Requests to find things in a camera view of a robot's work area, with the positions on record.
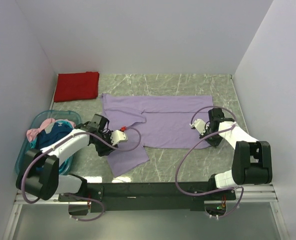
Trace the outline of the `lavender t shirt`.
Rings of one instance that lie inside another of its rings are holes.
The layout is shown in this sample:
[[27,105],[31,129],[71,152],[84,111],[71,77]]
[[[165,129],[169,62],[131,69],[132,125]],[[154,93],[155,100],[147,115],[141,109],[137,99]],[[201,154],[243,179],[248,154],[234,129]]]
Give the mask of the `lavender t shirt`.
[[107,157],[115,177],[149,160],[146,147],[189,149],[199,140],[190,121],[198,109],[213,104],[210,95],[195,96],[112,96],[102,94],[102,114],[111,130],[131,127],[128,141]]

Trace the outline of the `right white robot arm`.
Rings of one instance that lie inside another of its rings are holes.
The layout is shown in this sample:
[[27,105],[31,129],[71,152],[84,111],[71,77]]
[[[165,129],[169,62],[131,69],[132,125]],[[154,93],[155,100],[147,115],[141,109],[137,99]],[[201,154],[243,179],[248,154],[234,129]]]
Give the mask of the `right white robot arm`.
[[222,140],[234,149],[232,168],[214,175],[215,182],[208,185],[207,194],[217,200],[225,188],[242,185],[264,185],[272,182],[271,146],[259,141],[239,127],[232,117],[225,117],[221,108],[208,111],[209,120],[198,118],[190,126],[196,129],[200,138],[210,146],[217,147]]

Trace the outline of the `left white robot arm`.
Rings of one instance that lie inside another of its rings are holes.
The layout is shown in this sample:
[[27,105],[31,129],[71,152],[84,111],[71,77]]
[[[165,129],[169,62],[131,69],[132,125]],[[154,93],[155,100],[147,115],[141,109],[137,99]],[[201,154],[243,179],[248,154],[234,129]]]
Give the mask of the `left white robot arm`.
[[90,197],[87,180],[78,175],[60,175],[59,167],[69,157],[89,145],[94,145],[98,156],[108,156],[113,146],[109,120],[95,114],[91,121],[79,124],[68,135],[42,149],[30,149],[24,156],[16,180],[28,204],[48,200],[53,195],[63,194],[82,201]]

